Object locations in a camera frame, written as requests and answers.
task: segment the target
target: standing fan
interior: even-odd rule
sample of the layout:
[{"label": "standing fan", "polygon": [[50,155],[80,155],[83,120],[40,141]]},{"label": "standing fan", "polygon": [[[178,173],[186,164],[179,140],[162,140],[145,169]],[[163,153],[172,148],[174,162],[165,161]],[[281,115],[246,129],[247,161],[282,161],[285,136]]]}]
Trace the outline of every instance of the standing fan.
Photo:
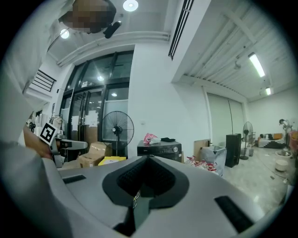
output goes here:
[{"label": "standing fan", "polygon": [[244,159],[244,160],[248,159],[248,157],[246,156],[246,142],[249,143],[251,141],[249,137],[252,136],[252,132],[253,132],[252,124],[249,121],[247,121],[243,126],[243,138],[245,140],[244,155],[241,155],[240,159]]},{"label": "standing fan", "polygon": [[124,149],[134,136],[134,124],[124,112],[114,111],[102,121],[102,140],[106,146],[118,151]]}]

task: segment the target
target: white bag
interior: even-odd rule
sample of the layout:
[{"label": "white bag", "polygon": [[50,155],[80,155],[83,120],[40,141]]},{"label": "white bag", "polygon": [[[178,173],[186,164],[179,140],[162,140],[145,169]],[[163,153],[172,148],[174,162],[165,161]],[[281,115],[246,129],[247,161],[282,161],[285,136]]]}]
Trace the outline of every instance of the white bag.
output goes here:
[{"label": "white bag", "polygon": [[207,161],[207,163],[214,164],[215,172],[219,176],[223,175],[226,155],[226,148],[221,146],[213,145],[201,149],[201,159]]}]

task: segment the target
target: black slot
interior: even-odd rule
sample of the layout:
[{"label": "black slot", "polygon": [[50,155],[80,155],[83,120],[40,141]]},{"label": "black slot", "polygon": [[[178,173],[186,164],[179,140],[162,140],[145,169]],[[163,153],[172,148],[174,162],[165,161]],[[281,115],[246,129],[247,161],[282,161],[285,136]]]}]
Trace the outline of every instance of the black slot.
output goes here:
[{"label": "black slot", "polygon": [[214,199],[235,229],[241,233],[251,227],[253,222],[227,196]]},{"label": "black slot", "polygon": [[71,177],[63,178],[63,182],[65,184],[70,184],[70,183],[73,183],[73,182],[77,182],[77,181],[83,180],[85,178],[86,177],[84,175],[79,174],[79,175],[74,175],[74,176],[71,176]]}]

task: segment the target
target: floor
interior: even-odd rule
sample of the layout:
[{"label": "floor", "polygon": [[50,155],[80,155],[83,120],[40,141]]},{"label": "floor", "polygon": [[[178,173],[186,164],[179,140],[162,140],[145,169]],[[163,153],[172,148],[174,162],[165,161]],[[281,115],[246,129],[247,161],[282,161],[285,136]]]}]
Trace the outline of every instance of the floor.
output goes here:
[{"label": "floor", "polygon": [[[295,160],[276,155],[277,149],[253,149],[254,154],[248,160],[240,160],[233,168],[225,167],[223,178],[250,196],[267,213],[281,203],[288,185],[294,185]],[[286,172],[275,170],[278,159],[289,163]]]}]

